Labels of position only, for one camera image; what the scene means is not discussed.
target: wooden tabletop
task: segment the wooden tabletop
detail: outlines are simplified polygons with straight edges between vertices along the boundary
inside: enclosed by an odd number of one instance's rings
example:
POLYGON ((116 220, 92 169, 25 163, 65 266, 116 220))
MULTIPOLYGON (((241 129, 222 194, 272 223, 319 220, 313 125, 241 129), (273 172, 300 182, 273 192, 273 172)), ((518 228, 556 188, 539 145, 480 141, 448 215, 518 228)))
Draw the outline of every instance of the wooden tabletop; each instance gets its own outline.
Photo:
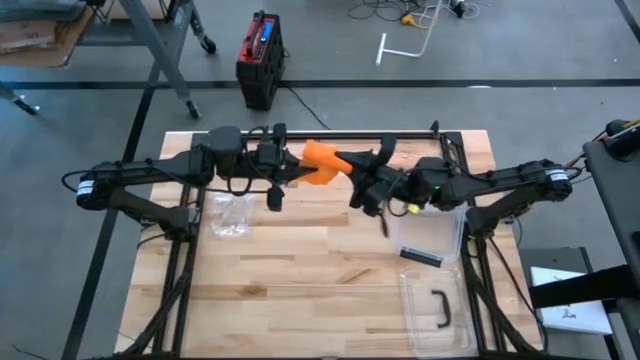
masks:
MULTIPOLYGON (((187 150, 192 135, 167 133, 161 158, 187 150)), ((470 170, 493 169, 487 132, 466 130, 462 135, 470 170)), ((371 140, 324 142, 344 151, 379 148, 378 141, 371 140)), ((303 142, 289 141, 288 147, 300 156, 303 142)), ((407 168, 422 156, 441 156, 439 143, 399 140, 390 164, 407 168)), ((212 184, 221 186, 219 179, 212 184)), ((265 186, 258 182, 255 189, 265 186)), ((175 206, 181 190, 175 183, 158 184, 153 187, 151 200, 175 206)), ((346 176, 339 175, 328 186, 297 184, 285 192, 280 213, 267 209, 264 195, 255 195, 249 201, 250 230, 233 237, 214 232, 212 224, 220 213, 216 213, 213 197, 220 195, 208 193, 181 355, 412 357, 400 275, 407 269, 425 269, 425 265, 400 258, 382 236, 378 219, 349 208, 352 186, 346 176)), ((496 198, 479 198, 478 203, 486 205, 496 198)), ((149 229, 142 237, 158 233, 158 229, 149 229)), ((526 289, 510 227, 500 225, 494 240, 521 288, 526 289)), ((502 263, 489 249, 500 307, 524 337, 539 347, 535 320, 518 298, 502 263)), ((144 329, 158 308, 169 251, 170 243, 163 239, 140 248, 116 351, 131 344, 130 338, 144 329)), ((461 265, 458 260, 444 268, 456 271, 461 265)), ((488 313, 484 305, 481 309, 491 348, 494 342, 488 313)), ((168 328, 173 328, 173 317, 168 328)), ((165 346, 168 348, 170 341, 165 341, 165 346)), ((448 355, 468 353, 452 350, 448 355)))

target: red battery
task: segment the red battery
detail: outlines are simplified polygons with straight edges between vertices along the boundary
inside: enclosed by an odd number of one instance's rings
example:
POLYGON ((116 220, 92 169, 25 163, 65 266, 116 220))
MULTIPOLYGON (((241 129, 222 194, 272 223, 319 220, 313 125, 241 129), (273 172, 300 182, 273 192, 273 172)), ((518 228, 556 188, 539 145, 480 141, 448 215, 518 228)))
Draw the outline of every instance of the red battery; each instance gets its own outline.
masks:
POLYGON ((280 18, 260 11, 253 14, 236 61, 236 78, 247 108, 269 110, 284 71, 280 18))

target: clear plastic container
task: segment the clear plastic container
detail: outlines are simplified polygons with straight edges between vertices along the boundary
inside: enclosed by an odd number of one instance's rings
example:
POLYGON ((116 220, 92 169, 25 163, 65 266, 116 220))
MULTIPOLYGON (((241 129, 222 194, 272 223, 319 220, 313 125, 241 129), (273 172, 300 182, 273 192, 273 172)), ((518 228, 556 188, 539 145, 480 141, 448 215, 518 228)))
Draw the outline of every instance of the clear plastic container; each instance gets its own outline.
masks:
POLYGON ((465 205, 446 212, 426 205, 417 214, 394 218, 391 241, 395 250, 410 251, 436 263, 457 260, 466 211, 465 205))
POLYGON ((417 358, 476 355, 464 278, 458 269, 406 270, 401 286, 406 326, 417 358))

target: plastic bag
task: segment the plastic bag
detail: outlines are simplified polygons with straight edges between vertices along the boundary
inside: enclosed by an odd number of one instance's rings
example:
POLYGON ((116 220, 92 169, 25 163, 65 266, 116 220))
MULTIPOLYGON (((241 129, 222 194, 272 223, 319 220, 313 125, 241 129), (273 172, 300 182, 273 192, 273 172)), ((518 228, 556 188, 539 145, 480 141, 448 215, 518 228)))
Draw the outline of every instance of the plastic bag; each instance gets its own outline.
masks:
POLYGON ((211 228, 218 236, 241 236, 249 232, 253 195, 241 197, 215 194, 211 206, 211 228))

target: concrete floor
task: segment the concrete floor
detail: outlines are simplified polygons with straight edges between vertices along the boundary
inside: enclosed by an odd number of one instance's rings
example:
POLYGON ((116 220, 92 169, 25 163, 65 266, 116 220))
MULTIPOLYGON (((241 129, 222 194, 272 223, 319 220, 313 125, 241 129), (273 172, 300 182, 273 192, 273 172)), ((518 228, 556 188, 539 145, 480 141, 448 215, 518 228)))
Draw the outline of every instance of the concrete floor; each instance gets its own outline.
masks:
MULTIPOLYGON (((355 1, 197 2, 219 46, 205 56, 189 36, 181 63, 190 80, 230 80, 250 14, 277 11, 292 54, 288 79, 589 79, 640 78, 640 45, 613 1, 488 0, 477 19, 443 18, 423 59, 385 57, 373 65, 379 35, 390 44, 419 42, 416 31, 345 12, 355 1)), ((630 3, 640 14, 640 6, 630 3)), ((0 68, 6 81, 145 80, 151 57, 139 48, 80 48, 67 69, 0 68)), ((0 101, 0 358, 28 359, 10 344, 59 358, 95 246, 103 213, 79 209, 60 176, 122 156, 142 91, 28 91, 42 106, 32 118, 0 101)), ((301 89, 333 129, 488 129, 498 166, 532 159, 564 162, 606 122, 637 118, 640 88, 301 89)), ((193 121, 170 90, 157 91, 137 157, 157 156, 169 130, 247 129, 287 122, 320 129, 292 94, 273 109, 245 109, 239 90, 194 91, 203 118, 193 121)), ((594 268, 624 262, 595 187, 577 185, 561 204, 540 204, 522 218, 523 248, 585 246, 594 268)), ((101 278, 81 357, 113 350, 135 259, 139 227, 120 217, 101 278)), ((554 332, 553 354, 607 358, 596 336, 554 332)))

